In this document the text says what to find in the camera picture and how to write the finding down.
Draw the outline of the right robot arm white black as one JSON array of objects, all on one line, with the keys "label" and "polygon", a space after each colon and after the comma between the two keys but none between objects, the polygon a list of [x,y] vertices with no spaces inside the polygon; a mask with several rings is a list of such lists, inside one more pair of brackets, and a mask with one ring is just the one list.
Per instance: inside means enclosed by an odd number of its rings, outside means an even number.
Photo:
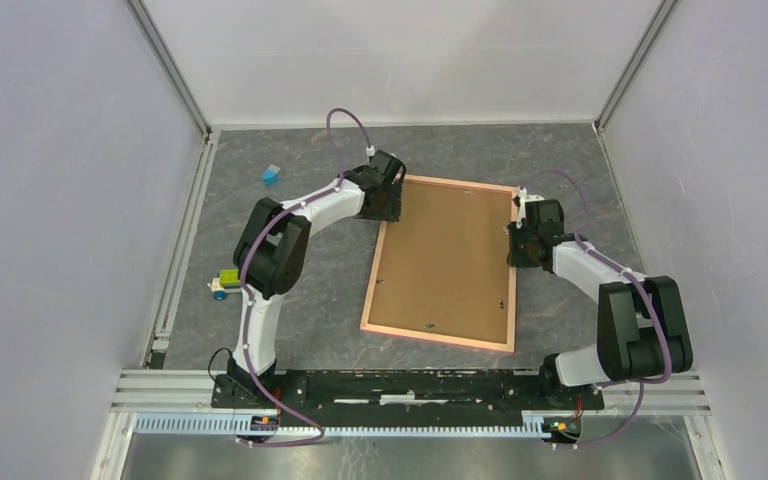
[{"label": "right robot arm white black", "polygon": [[578,387],[664,383],[692,367],[694,353],[675,280],[624,267],[584,237],[566,232],[557,200],[518,194],[513,204],[517,216],[507,227],[509,266],[540,268],[597,305],[595,342],[545,358],[537,382],[545,405],[566,406]]}]

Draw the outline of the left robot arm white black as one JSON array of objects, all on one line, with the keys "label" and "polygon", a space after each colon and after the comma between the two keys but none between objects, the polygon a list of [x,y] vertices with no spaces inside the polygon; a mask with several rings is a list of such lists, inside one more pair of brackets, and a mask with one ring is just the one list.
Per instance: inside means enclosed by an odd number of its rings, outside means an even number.
[{"label": "left robot arm white black", "polygon": [[243,295],[239,337],[227,373],[250,407],[274,394],[275,335],[285,295],[298,282],[311,237],[346,218],[397,222],[407,168],[378,150],[326,186],[283,202],[260,199],[233,253]]}]

